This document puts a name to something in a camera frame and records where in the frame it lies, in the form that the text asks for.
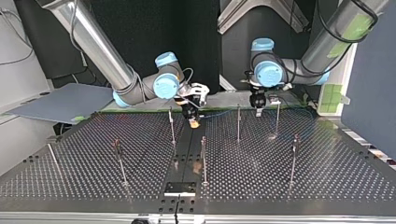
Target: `black wall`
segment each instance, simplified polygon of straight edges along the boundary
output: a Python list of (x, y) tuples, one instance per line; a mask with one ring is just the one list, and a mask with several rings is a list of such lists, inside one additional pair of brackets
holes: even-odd
[(156, 73), (155, 58), (173, 51), (192, 81), (219, 89), (219, 0), (95, 0), (92, 9), (127, 63), (142, 77)]

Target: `white panel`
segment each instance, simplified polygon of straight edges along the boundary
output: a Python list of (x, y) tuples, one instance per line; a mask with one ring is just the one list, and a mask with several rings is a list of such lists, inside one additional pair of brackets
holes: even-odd
[(37, 152), (54, 135), (53, 122), (14, 117), (0, 124), (0, 175)]
[[(1, 0), (0, 7), (17, 12), (12, 0)], [(29, 54), (30, 49), (18, 39), (15, 32), (7, 26), (0, 16), (0, 63), (12, 62)], [(24, 36), (21, 24), (7, 15), (14, 27)], [(27, 97), (48, 91), (49, 85), (33, 54), (29, 59), (8, 65), (0, 65), (0, 107), (12, 104)]]

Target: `cable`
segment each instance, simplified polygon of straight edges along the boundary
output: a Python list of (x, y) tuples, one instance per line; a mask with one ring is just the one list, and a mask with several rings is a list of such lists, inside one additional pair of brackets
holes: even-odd
[(180, 91), (181, 88), (183, 88), (184, 86), (188, 85), (189, 82), (190, 82), (190, 80), (191, 80), (191, 78), (192, 78), (192, 76), (194, 75), (194, 70), (193, 70), (192, 68), (185, 68), (185, 69), (183, 70), (183, 74), (184, 74), (184, 72), (187, 71), (187, 70), (190, 70), (190, 76), (189, 76), (189, 78), (187, 78), (186, 81), (184, 81), (184, 82), (180, 85), (180, 87), (178, 88), (178, 91)]
[[(361, 0), (351, 0), (351, 1), (373, 19), (373, 23), (370, 25), (370, 28), (369, 28), (369, 29), (372, 29), (378, 22), (378, 16), (369, 7), (367, 7), (367, 5), (365, 5)], [(317, 0), (317, 13), (318, 13), (320, 23), (323, 26), (323, 29), (325, 29), (327, 31), (327, 33), (329, 33), (329, 35), (331, 35), (332, 37), (334, 37), (335, 39), (337, 39), (341, 42), (348, 43), (348, 44), (355, 44), (355, 43), (359, 43), (359, 42), (363, 41), (367, 37), (367, 35), (364, 35), (363, 37), (361, 37), (359, 39), (350, 40), (350, 39), (345, 39), (345, 38), (341, 37), (340, 35), (335, 34), (326, 25), (326, 21), (323, 19), (323, 16), (320, 11), (320, 1), (319, 0)]]
[(303, 106), (290, 106), (289, 103), (285, 100), (285, 98), (281, 97), (281, 96), (277, 96), (277, 98), (281, 99), (285, 105), (287, 106), (287, 108), (283, 108), (283, 109), (292, 109), (292, 110), (303, 110), (305, 112), (307, 112), (309, 114), (309, 116), (311, 117), (311, 119), (314, 118), (314, 116), (312, 115), (311, 112), (309, 112), (305, 107)]
[(309, 101), (311, 101), (315, 105), (315, 107), (318, 108), (318, 104), (316, 102), (314, 102), (314, 99), (308, 93), (308, 91), (306, 90), (305, 86), (302, 86), (302, 89), (304, 90), (303, 93), (305, 93), (308, 96), (308, 98), (310, 99)]
[(15, 29), (14, 25), (12, 25), (11, 21), (7, 18), (7, 13), (10, 14), (11, 16), (15, 17), (15, 18), (18, 20), (18, 22), (21, 24), (21, 27), (23, 28), (23, 24), (22, 24), (21, 18), (20, 18), (15, 12), (13, 12), (13, 11), (11, 11), (11, 10), (8, 10), (8, 9), (5, 9), (5, 8), (0, 8), (0, 10), (1, 10), (1, 12), (3, 13), (3, 20), (6, 22), (6, 24), (8, 25), (8, 27), (11, 28), (11, 29), (14, 31), (14, 33), (18, 36), (18, 38), (19, 38), (27, 47), (29, 47), (29, 48), (31, 49), (31, 48), (32, 48), (32, 45), (29, 43), (28, 38), (27, 38), (27, 35), (26, 35), (26, 33), (24, 32), (24, 29), (23, 29), (23, 32), (24, 32), (25, 37), (22, 38), (22, 36), (20, 35), (20, 33), (18, 33), (17, 29)]
[[(3, 19), (4, 19), (4, 21), (6, 22), (6, 24), (16, 33), (16, 35), (18, 36), (18, 38), (19, 38), (27, 47), (29, 47), (29, 49), (30, 49), (29, 53), (28, 53), (25, 57), (23, 57), (23, 58), (21, 58), (21, 59), (18, 59), (18, 60), (15, 60), (15, 61), (7, 62), (7, 63), (0, 63), (0, 66), (1, 66), (1, 65), (13, 64), (13, 63), (19, 63), (19, 62), (25, 61), (26, 59), (30, 58), (30, 56), (32, 56), (32, 54), (34, 53), (34, 50), (33, 50), (32, 46), (29, 44), (29, 42), (27, 41), (27, 35), (26, 35), (26, 32), (25, 32), (25, 30), (24, 30), (24, 28), (23, 28), (23, 25), (22, 25), (22, 23), (21, 23), (21, 18), (20, 18), (17, 14), (15, 14), (14, 12), (12, 12), (11, 10), (8, 10), (8, 9), (5, 9), (5, 8), (0, 8), (0, 12), (2, 13), (1, 15), (3, 16)], [(14, 16), (15, 18), (17, 18), (17, 20), (20, 22), (21, 27), (22, 27), (22, 30), (23, 30), (23, 32), (25, 33), (25, 36), (26, 36), (25, 38), (26, 38), (26, 39), (23, 39), (23, 38), (20, 36), (20, 34), (17, 32), (17, 30), (15, 29), (15, 27), (12, 25), (12, 23), (11, 23), (11, 22), (9, 21), (9, 19), (7, 18), (7, 16), (6, 16), (7, 13), (9, 13), (9, 14), (11, 14), (12, 16)]]
[(33, 54), (33, 49), (30, 49), (29, 54), (26, 55), (24, 58), (18, 59), (18, 60), (13, 61), (13, 62), (0, 63), (0, 66), (1, 66), (1, 65), (6, 65), (6, 64), (12, 64), (12, 63), (20, 63), (20, 62), (25, 61), (26, 59), (30, 58), (30, 56), (32, 56), (32, 54)]
[(223, 112), (218, 113), (218, 114), (204, 116), (202, 119), (210, 119), (210, 118), (214, 118), (214, 117), (219, 117), (219, 116), (225, 115), (225, 114), (227, 114), (227, 113), (229, 113), (231, 111), (232, 110), (226, 110), (226, 111), (223, 111)]
[(132, 71), (132, 73), (136, 76), (137, 81), (139, 82), (140, 85), (140, 92), (142, 93), (142, 99), (143, 99), (143, 103), (146, 103), (146, 94), (145, 94), (145, 87), (148, 88), (148, 91), (150, 91), (152, 94), (155, 95), (155, 93), (146, 85), (146, 83), (144, 83), (142, 81), (142, 78), (139, 76), (139, 74), (136, 73), (136, 71), (132, 68), (131, 65), (126, 64), (128, 66), (128, 68)]
[(183, 97), (183, 96), (181, 96), (181, 95), (177, 95), (177, 96), (180, 97), (181, 99), (183, 99), (183, 100), (189, 102), (191, 105), (195, 106), (196, 108), (201, 109), (200, 106), (196, 105), (193, 101), (187, 99), (186, 97)]
[(72, 42), (72, 45), (77, 49), (79, 52), (83, 52), (82, 49), (76, 44), (75, 38), (74, 38), (74, 30), (75, 30), (75, 21), (76, 21), (76, 15), (77, 15), (77, 6), (78, 6), (78, 0), (74, 1), (74, 7), (73, 7), (73, 12), (72, 12), (72, 19), (70, 20), (70, 41)]
[(193, 70), (192, 68), (185, 68), (185, 69), (183, 70), (183, 74), (184, 74), (184, 72), (187, 71), (187, 70), (190, 70), (190, 76), (189, 76), (189, 78), (187, 78), (187, 80), (186, 80), (186, 83), (189, 83), (190, 80), (191, 80), (191, 78), (192, 78), (192, 76), (194, 75), (194, 70)]

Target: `small object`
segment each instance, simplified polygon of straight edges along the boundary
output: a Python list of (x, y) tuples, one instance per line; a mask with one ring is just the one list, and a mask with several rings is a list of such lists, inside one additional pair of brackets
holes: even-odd
[(195, 197), (194, 182), (168, 182), (165, 187), (165, 197)]
[(262, 111), (263, 111), (263, 108), (257, 108), (256, 109), (256, 118), (261, 118), (262, 117)]
[(240, 138), (240, 122), (241, 122), (241, 106), (238, 105), (238, 134), (237, 134), (237, 138), (236, 141), (239, 143), (239, 141), (241, 140)]
[(172, 144), (176, 144), (175, 140), (175, 129), (173, 126), (173, 118), (172, 118), (172, 106), (169, 108), (169, 122), (171, 123), (171, 130), (172, 130)]
[(121, 143), (120, 143), (120, 139), (116, 138), (116, 140), (114, 141), (114, 153), (116, 155), (116, 159), (119, 161), (120, 163), (120, 168), (122, 171), (122, 178), (123, 178), (123, 186), (129, 186), (128, 180), (126, 178), (126, 174), (125, 174), (125, 170), (123, 167), (123, 163), (122, 163), (122, 149), (121, 149)]
[(203, 159), (203, 163), (204, 163), (204, 186), (207, 186), (209, 183), (207, 182), (207, 178), (206, 178), (206, 138), (202, 137), (201, 140), (201, 157)]
[(53, 152), (53, 149), (52, 149), (52, 145), (50, 143), (47, 143), (47, 146), (49, 147), (49, 152), (50, 152), (50, 155), (51, 155), (53, 161), (55, 161), (55, 163), (58, 164), (58, 160), (56, 160), (55, 153)]
[(293, 86), (291, 85), (291, 83), (287, 83), (283, 88), (282, 91), (288, 91), (290, 89), (293, 89)]
[(190, 119), (190, 126), (192, 129), (199, 128), (200, 123), (195, 119)]

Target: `metal bracket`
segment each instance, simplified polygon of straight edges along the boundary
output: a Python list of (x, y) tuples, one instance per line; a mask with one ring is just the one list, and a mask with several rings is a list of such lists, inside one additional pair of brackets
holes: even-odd
[[(290, 22), (293, 0), (232, 0), (218, 19), (219, 33), (224, 35), (239, 19), (254, 7), (270, 7), (287, 23)], [(294, 3), (291, 27), (300, 33), (309, 23), (303, 12)]]
[(341, 104), (343, 105), (349, 105), (350, 104), (350, 99), (349, 97), (345, 95), (341, 95)]
[(223, 75), (220, 75), (220, 86), (227, 92), (234, 92), (236, 88)]
[(165, 197), (195, 197), (195, 182), (168, 182), (165, 187)]

